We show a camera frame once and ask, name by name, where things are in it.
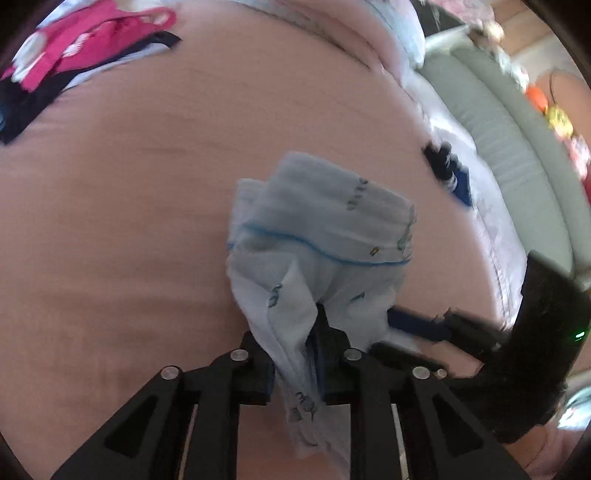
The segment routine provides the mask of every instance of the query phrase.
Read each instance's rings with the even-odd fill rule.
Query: pink clothing
[[[34,34],[42,35],[45,46],[19,81],[23,89],[32,92],[50,73],[95,65],[175,23],[176,14],[170,8],[126,12],[118,9],[114,0],[99,0]],[[13,66],[2,78],[14,71]]]
[[[550,480],[573,453],[584,430],[562,430],[556,423],[546,425],[546,441],[541,452],[526,467],[533,480]]]

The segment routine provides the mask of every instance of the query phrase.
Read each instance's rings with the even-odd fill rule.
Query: bedspread
[[[239,345],[236,180],[267,179],[288,150],[415,203],[401,305],[495,315],[470,213],[433,178],[429,133],[390,76],[232,2],[186,2],[175,33],[176,51],[66,91],[0,150],[0,430],[35,480],[164,365]],[[238,478],[335,478],[321,456],[295,460],[281,409],[244,409]]]

